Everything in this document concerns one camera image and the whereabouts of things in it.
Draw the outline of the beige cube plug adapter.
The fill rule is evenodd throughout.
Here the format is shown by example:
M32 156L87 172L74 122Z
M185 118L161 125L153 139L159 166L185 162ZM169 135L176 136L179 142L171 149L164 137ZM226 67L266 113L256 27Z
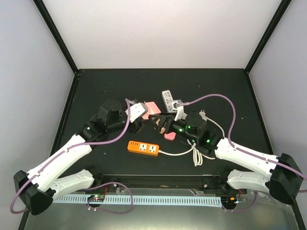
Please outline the beige cube plug adapter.
M155 122L155 130L158 131L160 134L164 134L165 133L165 125L164 122L161 121L160 118L158 118Z

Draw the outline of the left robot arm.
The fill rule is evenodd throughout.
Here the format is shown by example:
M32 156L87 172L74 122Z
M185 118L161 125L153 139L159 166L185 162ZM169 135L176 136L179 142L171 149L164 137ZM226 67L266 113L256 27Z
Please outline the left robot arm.
M87 123L51 157L33 169L18 171L14 176L15 199L21 199L25 211L39 215L53 201L78 190L98 191L103 179L83 169L70 176L61 175L76 161L89 154L95 146L118 141L129 127L138 129L142 116L147 113L144 103L126 100L123 106L116 100L107 100Z

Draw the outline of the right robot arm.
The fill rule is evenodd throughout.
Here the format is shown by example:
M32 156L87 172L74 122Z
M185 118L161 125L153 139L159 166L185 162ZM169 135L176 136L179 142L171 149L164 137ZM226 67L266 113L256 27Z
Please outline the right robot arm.
M174 132L198 150L214 153L221 160L240 165L247 172L232 170L228 176L219 179L218 187L223 193L233 189L249 189L270 194L276 200L292 205L303 182L303 174L292 156L261 153L236 143L210 131L207 122L197 112L187 114L184 119L176 119L172 113L150 115L154 128L163 134Z

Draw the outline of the pink plug adapter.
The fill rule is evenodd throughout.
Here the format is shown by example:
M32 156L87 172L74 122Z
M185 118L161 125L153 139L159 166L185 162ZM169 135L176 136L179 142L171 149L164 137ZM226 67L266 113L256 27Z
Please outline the pink plug adapter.
M171 133L168 133L168 134L164 134L164 138L166 140L173 141L176 138L176 133L175 132L171 132Z

